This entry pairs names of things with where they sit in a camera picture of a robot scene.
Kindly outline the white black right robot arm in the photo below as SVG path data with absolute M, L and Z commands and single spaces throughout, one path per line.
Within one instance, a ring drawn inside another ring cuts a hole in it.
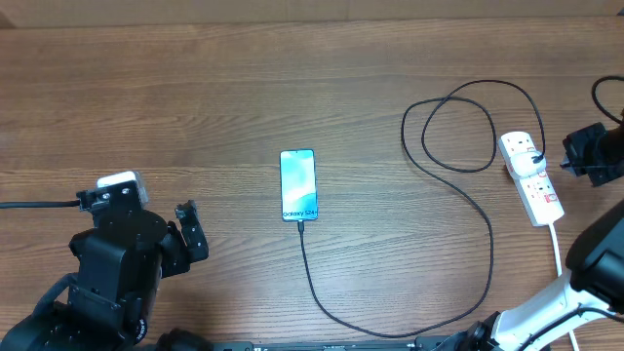
M 562 169 L 601 186 L 623 175 L 623 117 L 617 127 L 595 123 L 563 141 Z M 529 134 L 501 136 L 498 147 L 532 225 L 552 228 L 564 215 L 546 172 L 543 149 Z M 623 206 L 616 204 L 585 229 L 566 257 L 554 253 L 557 278 L 522 305 L 496 312 L 443 342 L 454 350 L 541 350 L 598 319 L 623 320 Z

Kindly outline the blue Galaxy smartphone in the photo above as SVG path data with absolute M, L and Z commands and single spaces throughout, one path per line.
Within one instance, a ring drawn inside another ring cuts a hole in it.
M 280 181 L 283 221 L 316 220 L 319 215 L 318 189 L 312 149 L 280 153 Z

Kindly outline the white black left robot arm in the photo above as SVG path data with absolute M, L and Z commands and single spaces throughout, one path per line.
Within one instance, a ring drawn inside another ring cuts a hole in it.
M 59 279 L 3 337 L 4 350 L 131 350 L 146 336 L 162 279 L 209 256 L 196 205 L 176 221 L 137 205 L 113 205 L 72 237 L 79 269 Z

